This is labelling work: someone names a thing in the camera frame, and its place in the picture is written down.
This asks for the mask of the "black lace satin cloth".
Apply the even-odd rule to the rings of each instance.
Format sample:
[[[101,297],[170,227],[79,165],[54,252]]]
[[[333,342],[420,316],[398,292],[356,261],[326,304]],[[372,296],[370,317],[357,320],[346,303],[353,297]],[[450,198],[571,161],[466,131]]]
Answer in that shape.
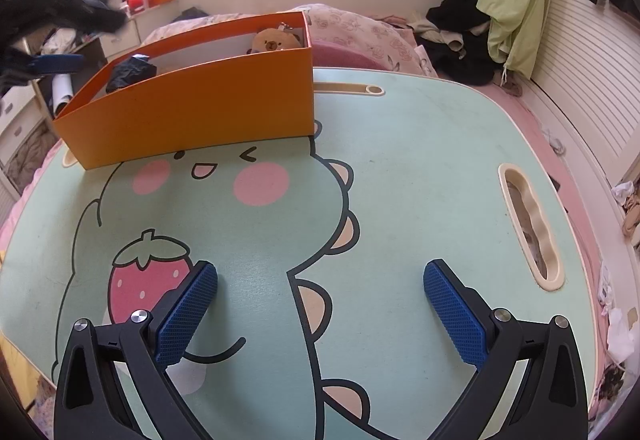
[[[155,77],[157,67],[151,63],[150,57],[137,53],[116,64],[111,71],[105,87],[106,93],[112,93],[137,82]]]

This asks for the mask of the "white drawer desk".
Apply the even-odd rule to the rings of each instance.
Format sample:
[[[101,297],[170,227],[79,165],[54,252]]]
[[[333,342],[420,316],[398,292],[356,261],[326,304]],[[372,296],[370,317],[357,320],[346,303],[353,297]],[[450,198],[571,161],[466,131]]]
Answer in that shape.
[[[72,52],[102,66],[136,50],[153,30],[168,24],[179,13],[179,9],[171,4],[144,10],[134,14],[118,32],[92,36],[87,42],[73,48]]]

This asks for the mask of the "orange cardboard box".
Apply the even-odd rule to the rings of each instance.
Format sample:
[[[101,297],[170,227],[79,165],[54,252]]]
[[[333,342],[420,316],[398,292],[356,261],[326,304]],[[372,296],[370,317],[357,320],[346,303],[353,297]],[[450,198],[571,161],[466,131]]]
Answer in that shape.
[[[279,21],[302,48],[232,56],[160,72],[157,56]],[[155,77],[106,93],[109,62],[54,121],[86,169],[191,148],[306,137],[314,130],[312,53],[303,12],[236,18],[200,26],[139,48]]]

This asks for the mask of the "pink floral quilt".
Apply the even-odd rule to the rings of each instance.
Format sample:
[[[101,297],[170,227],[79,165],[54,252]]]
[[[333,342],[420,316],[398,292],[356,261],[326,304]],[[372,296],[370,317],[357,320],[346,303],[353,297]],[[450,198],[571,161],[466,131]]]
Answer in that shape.
[[[437,73],[426,51],[418,46],[411,30],[396,28],[367,16],[340,10],[325,4],[305,4],[298,8],[307,20],[309,44],[331,41],[370,56],[387,67],[388,72],[435,77]],[[180,51],[157,56],[152,62],[160,72],[180,66],[242,56],[250,48],[256,33],[267,27],[279,27],[279,21],[262,23],[245,34],[224,36]]]

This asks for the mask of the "red container on sill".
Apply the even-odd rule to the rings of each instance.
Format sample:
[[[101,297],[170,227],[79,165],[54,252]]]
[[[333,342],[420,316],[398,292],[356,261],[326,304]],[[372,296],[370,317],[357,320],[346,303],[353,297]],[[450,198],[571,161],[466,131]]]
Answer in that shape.
[[[148,0],[124,0],[128,6],[129,12],[135,14],[143,11],[148,5]]]

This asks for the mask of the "green cartoon lap table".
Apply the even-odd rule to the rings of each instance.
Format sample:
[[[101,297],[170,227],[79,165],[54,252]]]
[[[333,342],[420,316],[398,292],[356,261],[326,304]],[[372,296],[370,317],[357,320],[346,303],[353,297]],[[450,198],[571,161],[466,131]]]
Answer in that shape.
[[[87,170],[59,150],[1,268],[1,331],[55,377],[74,322],[149,309],[201,260],[218,293],[168,373],[216,439],[425,439],[473,375],[424,294],[441,259],[491,307],[562,314],[600,366],[567,213],[512,118],[443,80],[319,70],[313,136]]]

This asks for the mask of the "black clothes pile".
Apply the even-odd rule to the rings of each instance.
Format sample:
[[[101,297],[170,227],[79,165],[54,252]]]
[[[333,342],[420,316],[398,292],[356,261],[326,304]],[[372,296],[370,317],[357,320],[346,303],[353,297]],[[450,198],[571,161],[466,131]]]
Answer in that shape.
[[[454,49],[449,42],[435,42],[420,38],[431,63],[439,73],[455,82],[469,86],[491,84],[501,67],[488,52],[490,17],[477,9],[478,0],[442,0],[438,7],[426,12],[426,19],[439,33],[454,36]]]

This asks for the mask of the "dark pink pillow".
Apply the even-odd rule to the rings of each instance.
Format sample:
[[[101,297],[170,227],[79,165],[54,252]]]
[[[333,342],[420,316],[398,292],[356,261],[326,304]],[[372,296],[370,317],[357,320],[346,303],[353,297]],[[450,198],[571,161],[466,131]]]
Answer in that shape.
[[[314,66],[356,68],[357,70],[387,70],[384,64],[360,51],[334,44],[331,41],[317,41],[311,46]]]

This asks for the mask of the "brown bear plush toy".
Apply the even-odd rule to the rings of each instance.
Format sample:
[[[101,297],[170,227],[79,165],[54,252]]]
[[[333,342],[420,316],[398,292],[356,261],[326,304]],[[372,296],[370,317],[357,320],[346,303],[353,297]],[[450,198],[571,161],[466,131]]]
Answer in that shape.
[[[258,32],[250,44],[248,54],[291,50],[302,48],[303,44],[296,34],[280,28],[266,28]]]

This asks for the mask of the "rolled white paper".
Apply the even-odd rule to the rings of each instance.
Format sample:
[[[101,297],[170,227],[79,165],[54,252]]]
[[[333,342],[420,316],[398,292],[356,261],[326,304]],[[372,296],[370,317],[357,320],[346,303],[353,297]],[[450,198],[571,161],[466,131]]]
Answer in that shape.
[[[70,74],[57,74],[52,78],[52,111],[58,117],[66,105],[73,100],[74,90]]]

